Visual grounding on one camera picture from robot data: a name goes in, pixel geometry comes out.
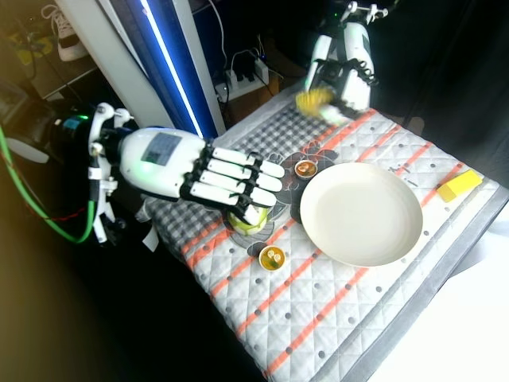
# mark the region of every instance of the plate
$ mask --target plate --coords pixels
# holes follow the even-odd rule
[[[412,190],[393,173],[365,163],[336,165],[315,176],[302,195],[301,219],[323,253],[356,267],[401,259],[422,232]]]

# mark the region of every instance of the robotic hand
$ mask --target robotic hand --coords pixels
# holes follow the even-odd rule
[[[380,10],[375,4],[363,8],[357,2],[349,2],[339,25],[334,25],[332,36],[318,37],[305,81],[305,95],[297,99],[303,112],[311,108],[316,113],[310,114],[337,123],[344,115],[354,119],[369,108],[371,86],[377,84],[377,79],[366,27],[387,15],[387,9]],[[306,94],[324,85],[327,90]]]
[[[113,117],[115,128],[104,128],[104,122]],[[276,203],[273,193],[282,189],[279,178],[285,173],[279,165],[264,161],[257,153],[213,147],[185,131],[163,127],[130,131],[123,127],[130,118],[127,110],[101,103],[92,121],[89,179],[99,189],[94,221],[99,242],[107,240],[101,214],[115,221],[106,201],[117,187],[111,177],[112,164],[119,164],[122,176],[143,193],[226,208],[248,224],[259,222],[257,207]]]

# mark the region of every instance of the checkered fabric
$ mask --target checkered fabric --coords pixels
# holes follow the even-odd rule
[[[300,185],[291,177],[277,195],[270,226],[241,240],[219,212],[184,201],[146,201],[168,248],[190,266],[268,380],[366,380],[364,360],[371,361],[372,348],[438,270],[461,258],[468,249],[464,244],[475,240],[463,237],[475,226],[471,223],[482,214],[489,221],[497,211],[487,206],[501,188],[485,177],[448,204],[437,197],[437,185],[468,167],[374,111],[347,127],[330,127],[303,117],[290,104],[231,147],[258,151],[289,167],[302,155],[319,166],[373,163],[405,181],[423,211],[423,231],[412,251],[368,269],[333,261],[313,245],[298,223]],[[463,252],[452,251],[458,241]],[[255,257],[260,244],[285,251],[281,270],[261,268]]]

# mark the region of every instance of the power outlet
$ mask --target power outlet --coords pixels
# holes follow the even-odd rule
[[[254,76],[253,81],[249,81],[244,77],[242,81],[237,81],[237,75],[233,70],[226,71],[226,77],[228,82],[228,100],[239,98],[244,94],[251,93],[256,89],[263,88],[266,84],[269,84],[269,69],[259,58],[254,62],[254,70],[256,74],[263,80],[263,82],[257,76]],[[227,99],[227,87],[225,83],[216,85],[216,91],[219,95],[221,102],[226,102]]]

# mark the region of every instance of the shoe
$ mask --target shoe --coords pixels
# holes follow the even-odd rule
[[[48,4],[41,9],[41,16],[51,19],[51,29],[58,37],[58,54],[62,61],[74,61],[88,55],[83,43],[58,6]]]

